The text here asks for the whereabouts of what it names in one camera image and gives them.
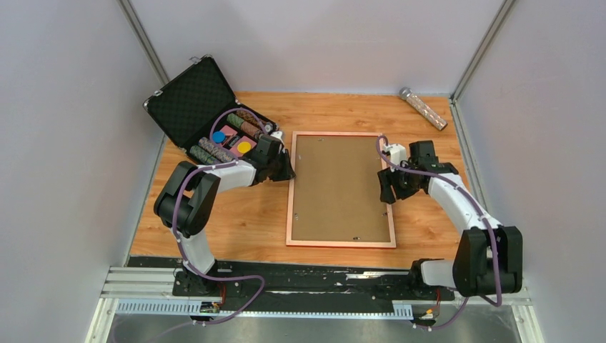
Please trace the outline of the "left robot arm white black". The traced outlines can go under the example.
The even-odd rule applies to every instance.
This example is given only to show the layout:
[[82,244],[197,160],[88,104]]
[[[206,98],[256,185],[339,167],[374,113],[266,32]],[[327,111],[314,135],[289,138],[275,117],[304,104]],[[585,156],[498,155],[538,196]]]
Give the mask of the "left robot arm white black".
[[213,294],[227,278],[216,273],[216,259],[204,232],[218,194],[266,180],[295,178],[283,132],[262,134],[241,159],[215,164],[180,162],[154,203],[154,213],[174,235],[184,272],[202,295]]

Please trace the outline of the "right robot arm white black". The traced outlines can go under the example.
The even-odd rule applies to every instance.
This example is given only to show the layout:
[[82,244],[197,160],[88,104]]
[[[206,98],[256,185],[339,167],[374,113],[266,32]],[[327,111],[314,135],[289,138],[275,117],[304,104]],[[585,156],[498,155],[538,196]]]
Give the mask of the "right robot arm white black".
[[521,290],[521,231],[503,225],[482,207],[455,166],[439,160],[432,141],[416,141],[404,147],[390,144],[381,135],[375,147],[387,165],[377,173],[381,202],[393,204],[424,192],[440,205],[460,233],[454,259],[419,259],[413,263],[413,274],[408,279],[412,295],[423,299],[437,287],[444,287],[499,306],[504,294]]

